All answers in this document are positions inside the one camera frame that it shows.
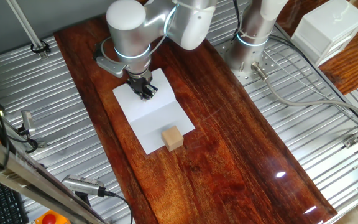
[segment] white box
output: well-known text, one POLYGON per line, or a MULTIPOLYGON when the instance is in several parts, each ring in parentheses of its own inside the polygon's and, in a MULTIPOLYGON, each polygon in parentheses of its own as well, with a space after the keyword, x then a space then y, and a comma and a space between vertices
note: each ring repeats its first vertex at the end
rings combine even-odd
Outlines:
POLYGON ((302 17, 292 40, 320 66, 342 51, 357 32, 358 8, 346 0, 330 0, 302 17))

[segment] metal rack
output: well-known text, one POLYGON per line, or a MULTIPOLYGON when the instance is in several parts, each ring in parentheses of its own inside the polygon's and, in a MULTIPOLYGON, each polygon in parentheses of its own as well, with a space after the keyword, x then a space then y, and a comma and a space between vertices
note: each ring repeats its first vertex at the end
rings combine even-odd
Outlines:
MULTIPOLYGON (((248 1, 240 0, 240 11, 247 4, 248 1)), ((232 1, 220 0, 207 39, 222 55, 236 25, 232 1)), ((289 39, 281 31, 277 27, 274 34, 289 39)), ((51 48, 47 60, 40 60, 28 47, 0 55, 0 103, 6 108, 7 120, 18 127, 21 125, 20 110, 31 110, 38 127, 33 137, 48 142, 47 149, 31 157, 43 164, 58 181, 67 174, 81 175, 101 180, 109 190, 122 195, 55 39, 44 41, 51 48)), ((318 68, 308 64, 290 47, 269 40, 265 53, 265 71, 274 88, 286 99, 312 101, 328 97, 358 106, 358 92, 343 96, 318 68)), ((240 82, 338 211, 331 221, 358 205, 358 143, 349 148, 345 144, 349 138, 358 138, 358 116, 331 105, 283 105, 257 75, 241 77, 240 82)), ((129 209, 120 200, 91 197, 90 201, 92 208, 105 220, 129 223, 129 209)), ((48 210, 27 197, 24 203, 30 219, 48 210)))

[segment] glossy wood surface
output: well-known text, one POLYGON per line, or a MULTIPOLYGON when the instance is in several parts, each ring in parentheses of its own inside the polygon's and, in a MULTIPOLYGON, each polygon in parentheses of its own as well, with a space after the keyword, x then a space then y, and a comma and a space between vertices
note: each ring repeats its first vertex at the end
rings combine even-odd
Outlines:
POLYGON ((150 69, 162 68, 196 129, 173 152, 145 155, 112 93, 125 77, 92 60, 108 36, 100 18, 55 34, 136 223, 317 224, 336 214, 207 41, 186 51, 168 40, 153 54, 150 69))

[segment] gray cable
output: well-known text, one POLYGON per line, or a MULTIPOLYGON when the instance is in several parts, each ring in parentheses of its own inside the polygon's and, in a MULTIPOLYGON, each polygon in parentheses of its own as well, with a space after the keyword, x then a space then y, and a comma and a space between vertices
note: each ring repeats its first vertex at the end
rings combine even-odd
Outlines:
POLYGON ((310 105, 320 105, 320 104, 332 104, 332 105, 339 105, 339 106, 344 106, 346 108, 350 108, 355 110, 356 112, 358 112, 358 108, 344 103, 344 102, 340 102, 340 101, 336 101, 336 100, 318 100, 318 101, 311 101, 311 102, 299 102, 299 103, 295 103, 295 102, 291 102, 288 101, 284 98, 282 98, 280 95, 278 95, 278 93, 274 90, 272 84, 270 83, 270 81, 268 79, 265 80, 266 85, 268 86, 268 88, 270 89, 270 91, 273 93, 273 95, 275 95, 277 97, 277 99, 286 104, 286 105, 290 105, 290 106, 310 106, 310 105))

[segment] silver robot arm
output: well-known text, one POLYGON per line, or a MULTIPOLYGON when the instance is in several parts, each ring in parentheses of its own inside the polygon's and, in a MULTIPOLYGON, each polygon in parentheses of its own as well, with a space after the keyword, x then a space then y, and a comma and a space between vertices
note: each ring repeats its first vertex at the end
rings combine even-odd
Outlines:
POLYGON ((186 50, 199 46, 208 33, 216 0, 118 0, 106 13, 120 62, 129 74, 128 84, 142 99, 157 91, 150 82, 150 43, 166 36, 186 50))
POLYGON ((288 0, 253 0, 242 14, 240 32, 225 54, 232 70, 252 73, 251 65, 261 62, 262 52, 277 17, 288 0))

